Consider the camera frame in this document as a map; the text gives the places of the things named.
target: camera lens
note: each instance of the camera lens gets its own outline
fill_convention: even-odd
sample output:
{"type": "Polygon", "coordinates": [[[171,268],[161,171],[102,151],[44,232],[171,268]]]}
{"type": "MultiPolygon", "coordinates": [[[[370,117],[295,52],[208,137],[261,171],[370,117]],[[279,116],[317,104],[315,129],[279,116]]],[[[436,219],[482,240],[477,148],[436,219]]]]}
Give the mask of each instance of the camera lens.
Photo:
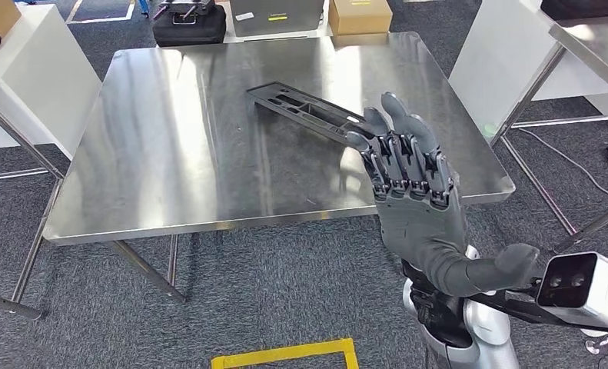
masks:
{"type": "Polygon", "coordinates": [[[562,278],[561,278],[561,277],[557,277],[557,276],[555,276],[555,277],[552,277],[552,278],[550,279],[550,286],[551,286],[552,288],[559,287],[559,286],[560,286],[560,283],[562,283],[562,278]]]}
{"type": "Polygon", "coordinates": [[[581,286],[582,284],[584,284],[584,275],[582,275],[581,273],[575,274],[575,277],[573,277],[570,283],[571,285],[573,285],[573,287],[581,286]]]}

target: cardboard box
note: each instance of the cardboard box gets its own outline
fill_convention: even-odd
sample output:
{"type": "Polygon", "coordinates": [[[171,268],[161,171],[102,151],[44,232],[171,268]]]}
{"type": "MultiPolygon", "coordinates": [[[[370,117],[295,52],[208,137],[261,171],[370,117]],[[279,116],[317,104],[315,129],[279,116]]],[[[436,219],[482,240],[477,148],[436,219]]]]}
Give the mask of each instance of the cardboard box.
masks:
{"type": "Polygon", "coordinates": [[[333,35],[387,33],[392,11],[387,0],[331,0],[328,23],[333,35]]]}
{"type": "Polygon", "coordinates": [[[12,0],[0,0],[0,37],[4,38],[16,21],[21,18],[21,12],[18,11],[12,0]]]}

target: metal frame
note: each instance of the metal frame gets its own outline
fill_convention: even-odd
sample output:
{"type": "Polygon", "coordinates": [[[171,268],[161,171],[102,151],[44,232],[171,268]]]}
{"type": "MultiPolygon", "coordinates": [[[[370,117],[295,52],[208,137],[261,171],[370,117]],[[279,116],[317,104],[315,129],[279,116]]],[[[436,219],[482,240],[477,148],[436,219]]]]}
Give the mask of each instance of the metal frame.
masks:
{"type": "Polygon", "coordinates": [[[48,200],[48,204],[45,207],[45,210],[42,215],[42,219],[37,228],[34,241],[32,242],[32,246],[30,247],[30,251],[28,252],[28,257],[25,259],[25,263],[23,264],[23,270],[18,277],[18,282],[16,287],[14,288],[14,294],[12,295],[11,300],[7,300],[4,298],[0,298],[0,310],[9,311],[10,313],[20,314],[24,317],[29,317],[31,319],[39,319],[42,316],[42,312],[40,310],[34,309],[32,307],[21,304],[21,298],[23,292],[25,291],[25,287],[28,285],[28,281],[30,279],[30,274],[32,273],[32,267],[35,264],[39,247],[41,246],[42,241],[42,231],[45,226],[45,221],[48,218],[48,213],[52,208],[52,205],[55,203],[55,199],[57,198],[57,193],[59,191],[59,187],[61,183],[64,181],[64,175],[41,153],[39,150],[35,148],[35,146],[28,141],[27,138],[21,134],[21,132],[10,124],[5,117],[0,115],[0,128],[3,131],[7,132],[22,148],[24,148],[44,169],[30,169],[27,171],[18,171],[18,172],[10,172],[0,174],[0,179],[3,178],[15,178],[21,177],[25,175],[36,175],[41,174],[41,171],[51,173],[55,176],[55,186],[52,189],[52,193],[50,199],[48,200]]]}
{"type": "MultiPolygon", "coordinates": [[[[45,210],[37,227],[32,246],[28,252],[28,256],[23,264],[21,274],[18,276],[18,282],[14,288],[14,293],[11,299],[0,298],[0,310],[8,311],[13,314],[19,314],[33,320],[37,320],[42,316],[42,311],[21,304],[21,299],[25,288],[28,285],[32,268],[37,259],[39,249],[42,243],[42,232],[48,215],[52,209],[52,205],[57,199],[59,188],[64,181],[64,175],[61,173],[35,146],[23,136],[23,134],[5,117],[0,114],[0,127],[7,132],[21,147],[23,147],[43,168],[28,169],[24,171],[15,171],[0,174],[0,179],[17,178],[26,175],[37,175],[42,173],[50,173],[55,177],[55,185],[52,188],[52,193],[48,199],[45,210]]],[[[113,241],[114,249],[132,266],[138,269],[150,282],[159,288],[159,290],[168,294],[178,302],[185,302],[186,298],[174,288],[174,280],[177,270],[177,251],[178,251],[178,236],[173,234],[170,238],[170,260],[168,263],[168,280],[166,281],[155,269],[153,269],[143,258],[141,258],[129,245],[124,241],[113,241]]]]}
{"type": "Polygon", "coordinates": [[[568,218],[566,218],[566,215],[564,215],[564,213],[561,211],[557,203],[553,200],[553,198],[550,197],[550,194],[541,184],[539,179],[534,175],[534,173],[530,169],[530,166],[528,166],[528,164],[521,157],[520,153],[515,149],[514,146],[512,146],[511,142],[507,139],[507,137],[505,137],[505,135],[508,131],[510,131],[510,129],[516,128],[568,125],[572,123],[584,123],[591,121],[608,121],[608,115],[585,118],[552,119],[546,121],[517,121],[523,110],[532,101],[534,95],[536,95],[537,92],[540,90],[541,86],[543,86],[543,83],[553,73],[553,71],[560,63],[562,57],[565,54],[566,48],[564,48],[559,42],[557,42],[555,46],[553,46],[553,48],[550,50],[546,58],[543,60],[540,70],[534,75],[532,81],[530,81],[530,83],[526,87],[525,92],[520,97],[519,101],[512,107],[512,110],[503,122],[503,125],[501,126],[500,130],[490,142],[491,146],[494,146],[498,141],[503,142],[503,145],[505,145],[505,148],[512,155],[512,158],[514,158],[517,164],[521,167],[523,173],[530,179],[533,186],[541,195],[541,198],[546,202],[550,210],[555,214],[557,220],[560,221],[566,232],[568,232],[569,237],[561,244],[552,248],[552,250],[556,253],[562,253],[566,251],[568,248],[580,243],[587,235],[607,225],[608,212],[589,223],[580,231],[575,229],[575,227],[569,222],[568,218]]]}

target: gray box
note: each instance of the gray box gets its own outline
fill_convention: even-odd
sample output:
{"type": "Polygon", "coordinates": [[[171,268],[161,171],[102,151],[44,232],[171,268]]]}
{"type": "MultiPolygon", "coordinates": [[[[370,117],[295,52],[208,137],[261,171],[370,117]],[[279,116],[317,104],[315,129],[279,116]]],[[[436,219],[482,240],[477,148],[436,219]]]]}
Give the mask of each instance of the gray box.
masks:
{"type": "Polygon", "coordinates": [[[236,36],[317,29],[324,0],[231,0],[236,36]]]}

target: camera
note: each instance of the camera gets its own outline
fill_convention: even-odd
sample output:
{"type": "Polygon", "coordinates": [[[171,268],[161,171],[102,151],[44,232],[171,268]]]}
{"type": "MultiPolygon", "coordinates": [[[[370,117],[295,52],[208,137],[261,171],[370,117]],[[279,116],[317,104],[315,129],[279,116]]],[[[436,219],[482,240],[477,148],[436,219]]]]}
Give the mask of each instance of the camera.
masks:
{"type": "Polygon", "coordinates": [[[567,323],[608,329],[608,258],[583,252],[550,259],[537,304],[567,323]]]}

